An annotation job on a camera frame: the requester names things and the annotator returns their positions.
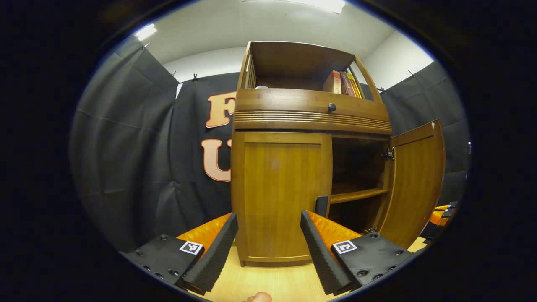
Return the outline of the wooden cabinet drawer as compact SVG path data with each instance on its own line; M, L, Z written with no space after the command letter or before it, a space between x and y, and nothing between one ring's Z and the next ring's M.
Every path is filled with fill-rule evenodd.
M334 103L336 111L328 112ZM381 102L302 89L240 89L234 130L318 130L392 135L387 107Z

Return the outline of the wooden shoe cabinet door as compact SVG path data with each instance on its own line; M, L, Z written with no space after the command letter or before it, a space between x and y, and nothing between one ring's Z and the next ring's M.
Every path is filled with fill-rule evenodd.
M392 136L384 166L387 192L373 226L385 238L409 248L428 224L441 196L446 151L441 121Z
M231 200L241 266L311 260L300 228L332 189L332 137L322 133L242 132L232 135Z

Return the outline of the yellow book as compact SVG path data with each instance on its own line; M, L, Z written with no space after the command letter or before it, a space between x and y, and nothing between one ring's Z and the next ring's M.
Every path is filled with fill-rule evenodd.
M354 76L351 73L347 73L347 78L353 90L354 96L357 98L362 98L360 89L357 87L357 81L355 80Z

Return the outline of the dark red book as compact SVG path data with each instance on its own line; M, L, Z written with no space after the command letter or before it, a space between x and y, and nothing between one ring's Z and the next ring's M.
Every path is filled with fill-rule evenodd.
M339 74L341 77L341 93L347 96L354 97L354 90L350 84L347 73L345 71L340 71Z

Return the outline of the black backdrop cloth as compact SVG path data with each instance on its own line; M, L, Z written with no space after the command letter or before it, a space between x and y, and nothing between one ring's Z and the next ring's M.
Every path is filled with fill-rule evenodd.
M130 252L160 234L180 235L231 213L232 123L239 73L177 81L140 42L99 67L75 111L70 159L88 215L111 244ZM392 136L441 121L446 166L441 194L464 188L471 142L462 107L447 102L409 130L411 115L387 107ZM335 204L329 215L357 232L376 229L373 199Z

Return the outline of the wooden inner cabinet shelf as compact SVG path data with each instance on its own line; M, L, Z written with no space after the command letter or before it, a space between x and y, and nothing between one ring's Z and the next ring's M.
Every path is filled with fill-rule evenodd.
M384 193L387 193L387 189L382 188L374 188L374 189L367 189L367 190L359 190L359 191L353 191L353 192L347 192L347 193L338 193L333 194L330 197L330 203L331 204L339 204L339 203L345 203L348 201L356 201L361 199L366 199L378 195L383 195Z

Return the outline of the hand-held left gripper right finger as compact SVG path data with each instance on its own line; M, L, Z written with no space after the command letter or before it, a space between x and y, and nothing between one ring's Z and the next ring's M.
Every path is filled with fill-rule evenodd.
M300 228L326 294L374 284L418 255L378 232L360 235L307 210L301 212Z

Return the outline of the wooden double-door shoe cabinet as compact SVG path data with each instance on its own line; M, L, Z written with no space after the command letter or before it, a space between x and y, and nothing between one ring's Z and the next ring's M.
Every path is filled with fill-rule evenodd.
M345 71L354 76L362 99L383 103L371 76L356 55L299 42L249 42L240 69L237 92L240 89L255 89L260 85L276 89L324 92L323 84L334 70ZM386 189L385 163L381 155L388 145L390 135L318 130L234 130L232 124L232 135L236 131L330 134L333 176L329 198L338 193L374 188ZM379 203L382 196L361 200L373 199ZM331 205L333 204L330 203L328 206L328 213Z

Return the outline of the long ceiling light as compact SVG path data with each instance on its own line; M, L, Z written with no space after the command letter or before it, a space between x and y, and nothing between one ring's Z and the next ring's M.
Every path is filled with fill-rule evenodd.
M345 0L242 0L242 2L249 1L280 1L288 3L297 3L301 5L308 5L315 8L320 8L322 10L332 12L335 14L341 14L343 7L347 3Z

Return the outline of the small ceiling light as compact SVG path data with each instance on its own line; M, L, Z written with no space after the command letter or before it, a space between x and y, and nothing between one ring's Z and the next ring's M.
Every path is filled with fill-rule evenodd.
M151 35L155 34L156 32L157 29L155 28L155 25L153 23L149 23L148 25L142 27L137 32L135 32L134 36L136 36L138 40L143 41Z

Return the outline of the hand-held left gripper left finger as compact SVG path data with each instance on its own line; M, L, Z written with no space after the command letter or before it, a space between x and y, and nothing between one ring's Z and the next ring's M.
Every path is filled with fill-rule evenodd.
M238 228L236 214L228 213L180 236L161 234L120 254L156 278L203 296L220 277Z

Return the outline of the tan book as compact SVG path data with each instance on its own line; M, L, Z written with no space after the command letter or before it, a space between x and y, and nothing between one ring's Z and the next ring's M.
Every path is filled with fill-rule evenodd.
M341 74L339 71L332 71L323 84L323 91L333 94L342 94Z

